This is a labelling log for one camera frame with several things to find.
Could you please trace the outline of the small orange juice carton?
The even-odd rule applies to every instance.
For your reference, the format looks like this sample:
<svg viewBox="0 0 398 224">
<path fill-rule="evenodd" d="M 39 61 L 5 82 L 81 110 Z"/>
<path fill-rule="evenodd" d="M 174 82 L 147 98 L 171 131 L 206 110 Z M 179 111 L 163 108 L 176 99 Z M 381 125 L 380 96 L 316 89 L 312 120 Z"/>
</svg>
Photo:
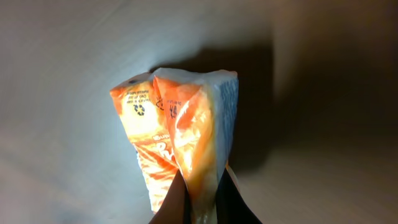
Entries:
<svg viewBox="0 0 398 224">
<path fill-rule="evenodd" d="M 215 195 L 233 144 L 239 81 L 236 72 L 159 68 L 110 91 L 114 107 L 159 211 L 181 173 L 193 223 L 215 223 Z"/>
</svg>

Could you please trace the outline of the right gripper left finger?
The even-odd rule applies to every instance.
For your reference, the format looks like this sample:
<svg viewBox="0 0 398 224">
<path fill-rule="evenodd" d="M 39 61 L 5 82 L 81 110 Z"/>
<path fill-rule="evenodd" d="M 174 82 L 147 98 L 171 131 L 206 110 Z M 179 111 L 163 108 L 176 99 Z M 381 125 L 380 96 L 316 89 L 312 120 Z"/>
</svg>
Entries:
<svg viewBox="0 0 398 224">
<path fill-rule="evenodd" d="M 177 171 L 164 201 L 149 224 L 191 224 L 191 203 L 187 186 Z"/>
</svg>

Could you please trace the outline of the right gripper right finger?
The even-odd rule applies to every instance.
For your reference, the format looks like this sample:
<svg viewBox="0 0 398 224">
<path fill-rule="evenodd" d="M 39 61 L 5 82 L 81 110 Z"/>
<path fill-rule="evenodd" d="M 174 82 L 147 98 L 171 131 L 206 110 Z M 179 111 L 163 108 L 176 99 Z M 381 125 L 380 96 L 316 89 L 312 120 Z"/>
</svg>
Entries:
<svg viewBox="0 0 398 224">
<path fill-rule="evenodd" d="M 215 202 L 218 224 L 261 224 L 244 202 L 227 169 L 218 184 Z"/>
</svg>

